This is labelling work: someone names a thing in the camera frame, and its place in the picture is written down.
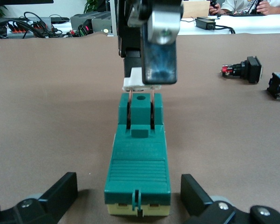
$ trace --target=desk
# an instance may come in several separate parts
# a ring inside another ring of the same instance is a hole
[[[217,25],[234,28],[237,34],[279,34],[280,33],[280,14],[266,16],[244,16],[232,17],[228,15],[221,16],[216,20]],[[209,35],[209,34],[230,34],[225,30],[204,30],[196,27],[196,22],[181,21],[179,35]]]
[[[218,42],[224,42],[220,50]],[[189,217],[179,199],[185,173],[240,210],[262,204],[280,212],[280,102],[265,91],[280,71],[280,34],[239,34],[177,37],[179,80],[160,90],[171,214],[108,215],[104,185],[123,83],[117,44],[99,34],[0,40],[1,208],[73,171],[79,197],[62,224],[181,224]],[[222,78],[222,64],[247,56],[263,64],[259,84]]]

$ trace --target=black connector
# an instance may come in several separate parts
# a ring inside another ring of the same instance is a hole
[[[235,76],[247,79],[249,83],[258,83],[262,75],[262,65],[257,57],[249,56],[239,64],[222,65],[222,76]]]
[[[9,22],[7,23],[7,25],[11,32],[15,32],[15,28],[13,27],[13,25],[11,25]]]
[[[216,22],[208,19],[197,19],[196,26],[201,29],[214,30]]]

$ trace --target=white wall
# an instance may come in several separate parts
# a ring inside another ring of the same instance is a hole
[[[58,14],[62,17],[72,17],[76,14],[82,14],[86,0],[54,0],[53,4],[33,4],[33,5],[8,5],[5,10],[5,17],[20,17],[24,12],[32,12],[38,16],[48,17],[52,14]]]

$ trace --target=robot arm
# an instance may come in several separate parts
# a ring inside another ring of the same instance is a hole
[[[142,68],[145,85],[174,84],[176,36],[183,8],[181,0],[119,0],[117,25],[119,55],[125,78]]]

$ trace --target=green electrical component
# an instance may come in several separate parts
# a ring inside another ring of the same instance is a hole
[[[161,94],[152,104],[149,93],[134,93],[129,106],[129,94],[123,93],[105,185],[108,212],[167,216],[170,195]]]

